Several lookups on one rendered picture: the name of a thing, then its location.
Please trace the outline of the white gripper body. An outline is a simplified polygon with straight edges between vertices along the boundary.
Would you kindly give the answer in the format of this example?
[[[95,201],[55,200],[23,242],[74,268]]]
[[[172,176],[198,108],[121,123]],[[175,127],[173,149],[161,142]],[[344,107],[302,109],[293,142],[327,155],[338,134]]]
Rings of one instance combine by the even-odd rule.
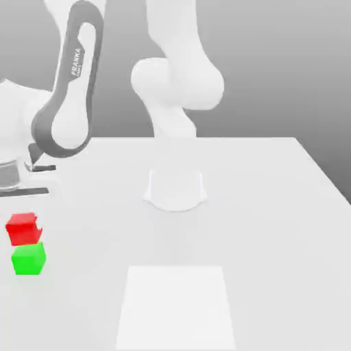
[[[62,199],[62,187],[55,178],[31,178],[19,188],[0,191],[0,210],[33,210]]]

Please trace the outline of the small red cube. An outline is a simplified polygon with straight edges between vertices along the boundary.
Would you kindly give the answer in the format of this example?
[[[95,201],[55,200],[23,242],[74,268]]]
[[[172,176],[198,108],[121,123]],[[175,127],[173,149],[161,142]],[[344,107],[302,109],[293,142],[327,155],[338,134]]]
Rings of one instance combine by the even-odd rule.
[[[12,246],[35,245],[43,229],[37,227],[34,213],[15,213],[5,225]]]

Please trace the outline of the small green cube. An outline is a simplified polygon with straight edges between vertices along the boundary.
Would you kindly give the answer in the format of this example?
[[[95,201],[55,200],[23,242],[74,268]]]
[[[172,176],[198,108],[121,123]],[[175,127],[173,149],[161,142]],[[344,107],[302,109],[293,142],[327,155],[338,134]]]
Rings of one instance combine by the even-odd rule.
[[[37,244],[20,245],[11,255],[16,275],[39,275],[46,262],[46,252],[42,241]]]

